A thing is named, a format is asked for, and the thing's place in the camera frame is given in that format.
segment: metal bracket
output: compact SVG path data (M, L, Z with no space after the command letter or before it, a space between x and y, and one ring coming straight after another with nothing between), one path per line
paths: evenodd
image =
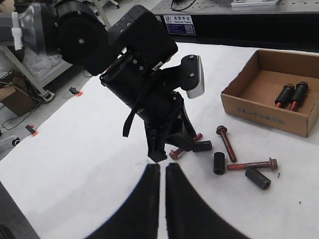
M231 6L270 6L278 5L280 1L281 0L234 0Z
M46 90L43 94L39 94L39 96L45 101L50 102L55 97L55 93Z

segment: bolt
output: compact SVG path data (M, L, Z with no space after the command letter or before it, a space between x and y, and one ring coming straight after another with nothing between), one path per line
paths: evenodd
M220 125L219 127L217 127L216 129L216 134L220 135L221 138L223 139L224 145L227 149L230 161L232 161L233 163L237 161L236 155L234 153L233 148L230 145L230 142L228 140L228 137L226 135L227 132L227 128L223 125Z
M278 169L278 164L276 159L269 158L269 161L265 162L255 162L255 163L241 163L241 164L229 164L228 170L243 170L247 168L271 168L271 170Z
M296 85L296 90L292 97L292 103L289 108L290 111L297 111L299 105L301 105L305 99L307 90L308 84L306 82L299 82Z
M193 138L193 140L194 140L195 142L197 142L197 141L199 141L201 138L203 138L203 135L202 135L201 133L198 133L198 134L196 135L196 137ZM169 153L169 156L170 156L170 158L171 158L172 160L177 160L177 159L178 159L178 156L179 156L181 153L183 153L183 152L184 152L183 149L178 148L178 149L175 150L175 151L171 150L170 153Z
M283 105L288 103L291 100L292 94L295 92L295 87L292 84L287 84L283 87L283 90L278 95L275 100L277 108L281 108Z

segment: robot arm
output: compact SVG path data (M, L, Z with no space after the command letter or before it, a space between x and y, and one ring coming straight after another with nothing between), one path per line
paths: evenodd
M165 143L185 151L212 149L210 141L193 140L196 132L183 98L174 91L181 87L189 98L204 92L200 57L189 55L181 65L161 70L178 48L144 7L134 6L108 31L86 5L75 1L57 7L33 3L22 14L2 16L6 27L11 27L16 48L23 44L36 54L59 53L63 60L84 66L92 75L103 73L102 85L132 109L124 123L123 136L129 135L134 116L141 117L148 156L155 162L167 158Z

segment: bolt head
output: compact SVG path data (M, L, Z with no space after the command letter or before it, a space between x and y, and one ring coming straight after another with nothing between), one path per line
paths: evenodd
M309 89L307 82L304 82L304 81L299 82L299 83L296 85L296 89L297 89L298 87L300 87L300 86L305 86L307 90Z
M170 151L169 156L172 160L178 160L178 156L174 153L173 150Z
M295 90L295 87L292 84L286 84L283 88L290 88L292 90Z
M223 125L220 125L219 127L217 127L216 129L216 134L220 135L220 133L224 131L225 133L227 132L227 128Z
M269 158L271 170L278 169L278 164L276 159Z

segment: cable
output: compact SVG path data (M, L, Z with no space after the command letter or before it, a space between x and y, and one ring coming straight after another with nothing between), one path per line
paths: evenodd
M170 8L171 8L172 11L184 11L184 10L190 8L195 2L196 2L196 0L193 0L193 2L190 5L188 5L187 7L184 7L184 8L181 8L181 9L176 9L176 8L173 8L174 0L171 0Z
M30 85L32 86L32 88L33 88L33 90L34 90L34 93L37 95L37 98L33 97L33 96L31 95L31 92L26 92L26 91L24 90L24 88L22 88L22 87L20 87L19 85L17 85L17 84L16 84L17 82L14 83L14 78L15 78L16 76L20 76L20 77L24 78L24 79L26 80L26 82L29 82L29 81L25 78L25 76L23 76L23 75L21 75L21 74L17 74L14 70L10 70L8 73L6 73L6 75L5 75L4 77L8 76L8 75L10 74L10 72L12 72L12 73L14 74L14 75L13 75L13 78L12 78L12 81L11 81L12 84L11 84L11 83L7 83L7 82L1 82L1 81L0 81L0 84L6 84L6 85L9 85L9 86L13 86L15 89L17 89L17 90L23 92L24 94L27 94L30 98L37 100L37 106L35 106L34 108L32 108L32 109L31 109L32 111L31 111L26 117L24 117L18 124L16 124L15 126L13 126L13 127L11 127L11 128L6 128L6 127L4 126L4 124L7 123L7 122L9 122L9 121L11 121L11 120L13 120L13 119L14 119L14 120L15 120L15 119L18 119L18 118L20 118L20 117L22 117L22 116L14 117L14 118L8 119L8 120L6 120L5 122L3 122L3 123L1 124L1 126L2 126L2 128L6 129L6 130L12 130L12 129L18 127L18 126L19 126L23 121L25 121L31 114L33 114L41 105L48 104L48 103L43 103L43 100L41 100L41 98L40 98L40 96L38 95L38 93L37 93L35 87L33 86L33 84L30 84Z
M40 105L41 105L41 103L38 103L38 105L32 109L33 111L30 112L26 117L23 118L23 120L21 120L21 121L20 121L18 124L16 124L15 126L13 126L13 127L11 127L11 128L6 128L6 127L4 126L4 124L7 123L7 122L9 122L10 120L13 120L13 119L15 120L15 119L17 119L17 118L20 118L21 116L19 116L19 117L14 117L14 118L10 118L10 119L6 120L5 122L3 122L3 123L1 124L2 128L5 128L6 130L12 130L12 129L18 127L23 121L25 121L26 118L28 118L32 113L34 113L34 112L40 107Z

